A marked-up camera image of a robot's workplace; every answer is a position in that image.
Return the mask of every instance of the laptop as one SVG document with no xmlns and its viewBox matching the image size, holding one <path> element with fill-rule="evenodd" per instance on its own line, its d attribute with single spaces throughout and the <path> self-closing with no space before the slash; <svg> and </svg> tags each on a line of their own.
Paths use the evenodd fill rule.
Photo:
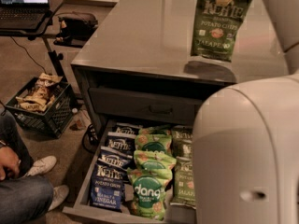
<svg viewBox="0 0 299 224">
<path fill-rule="evenodd" d="M 49 12 L 49 0 L 0 0 L 0 30 L 36 30 Z"/>
</svg>

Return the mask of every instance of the gray pants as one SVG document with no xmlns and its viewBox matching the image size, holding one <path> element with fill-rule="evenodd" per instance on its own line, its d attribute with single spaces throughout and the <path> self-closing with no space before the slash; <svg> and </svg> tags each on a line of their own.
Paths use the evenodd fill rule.
<svg viewBox="0 0 299 224">
<path fill-rule="evenodd" d="M 17 131 L 15 119 L 8 111 L 0 115 L 0 139 L 18 154 L 20 176 L 24 175 L 33 160 Z M 0 223 L 23 223 L 41 217 L 48 211 L 52 198 L 53 186 L 44 176 L 4 180 L 0 182 Z"/>
</svg>

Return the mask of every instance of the closed drawer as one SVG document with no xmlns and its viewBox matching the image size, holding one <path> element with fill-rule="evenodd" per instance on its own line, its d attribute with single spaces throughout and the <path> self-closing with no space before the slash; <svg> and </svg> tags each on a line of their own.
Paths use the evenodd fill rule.
<svg viewBox="0 0 299 224">
<path fill-rule="evenodd" d="M 99 114 L 193 124 L 202 101 L 162 94 L 111 88 L 90 88 L 93 109 Z"/>
<path fill-rule="evenodd" d="M 105 145 L 107 133 L 115 126 L 116 121 L 110 120 L 107 123 L 105 131 L 101 137 L 100 145 L 96 150 L 90 168 L 85 176 L 84 182 L 79 191 L 78 197 L 73 207 L 64 207 L 63 212 L 71 216 L 74 220 L 82 223 L 130 223 L 130 224 L 153 224 L 153 223 L 171 223 L 171 224 L 194 224 L 196 223 L 196 211 L 192 208 L 183 206 L 170 205 L 172 199 L 172 189 L 168 190 L 165 199 L 165 217 L 163 221 L 149 219 L 145 217 L 138 217 L 131 215 L 125 205 L 121 206 L 121 213 L 89 206 L 90 200 L 90 184 L 93 173 L 93 167 L 96 163 L 97 157 L 100 153 L 100 146 Z M 133 199 L 133 188 L 131 185 L 125 185 L 126 202 Z"/>
</svg>

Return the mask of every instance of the floor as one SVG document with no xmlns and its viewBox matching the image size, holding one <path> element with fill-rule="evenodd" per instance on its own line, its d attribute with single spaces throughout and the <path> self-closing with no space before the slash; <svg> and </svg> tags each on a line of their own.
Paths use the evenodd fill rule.
<svg viewBox="0 0 299 224">
<path fill-rule="evenodd" d="M 99 25 L 101 25 L 101 22 L 108 15 L 111 9 L 112 7 L 98 5 L 64 3 L 56 15 L 72 11 L 89 12 L 98 19 Z M 53 19 L 53 25 L 48 28 L 46 34 L 53 35 L 53 37 L 55 37 L 58 33 L 59 22 L 58 17 L 56 16 Z M 0 76 L 0 100 L 4 104 L 14 97 L 14 95 L 31 78 L 38 77 L 43 72 L 41 67 L 38 65 L 43 66 L 48 73 L 55 74 L 48 51 L 41 38 L 37 38 L 33 41 L 29 41 L 24 37 L 13 38 L 21 47 L 14 42 L 12 37 L 0 37 L 0 61 L 2 69 Z M 48 41 L 52 50 L 56 50 L 57 53 L 62 53 L 64 55 L 64 59 L 61 60 L 61 64 L 63 66 L 65 76 L 71 84 L 73 91 L 75 93 L 79 93 L 78 85 L 70 65 L 72 59 L 79 52 L 79 49 L 54 46 L 54 39 L 48 39 Z M 35 62 L 29 57 L 24 48 L 27 49 L 28 54 L 32 56 Z M 84 104 L 80 112 L 84 117 L 84 122 L 87 126 L 90 123 L 90 120 L 86 110 L 84 109 Z M 59 208 L 48 212 L 44 217 L 33 221 L 35 224 L 82 223 L 70 218 L 62 212 L 64 206 L 72 206 L 74 204 L 93 157 L 93 154 L 86 151 L 81 144 L 85 130 L 73 131 L 70 129 L 72 124 L 73 121 L 69 123 L 64 133 L 58 139 L 44 134 L 23 130 L 19 127 L 21 137 L 26 146 L 28 146 L 34 160 L 48 155 L 54 155 L 57 157 L 58 162 L 56 166 L 51 172 L 46 174 L 46 177 L 51 181 L 53 186 L 66 184 L 70 188 L 70 194 L 65 202 L 59 206 Z"/>
</svg>

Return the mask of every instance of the basket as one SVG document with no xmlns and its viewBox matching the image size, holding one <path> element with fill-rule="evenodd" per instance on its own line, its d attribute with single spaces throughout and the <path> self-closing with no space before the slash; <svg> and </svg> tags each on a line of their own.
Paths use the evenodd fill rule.
<svg viewBox="0 0 299 224">
<path fill-rule="evenodd" d="M 27 83 L 5 105 L 6 109 L 14 116 L 17 123 L 27 130 L 33 130 L 55 138 L 59 138 L 72 119 L 72 107 L 77 100 L 72 87 L 68 83 L 60 82 L 53 91 L 56 99 L 44 113 L 27 111 L 18 107 L 16 96 L 23 97 L 36 84 L 37 78 Z"/>
</svg>

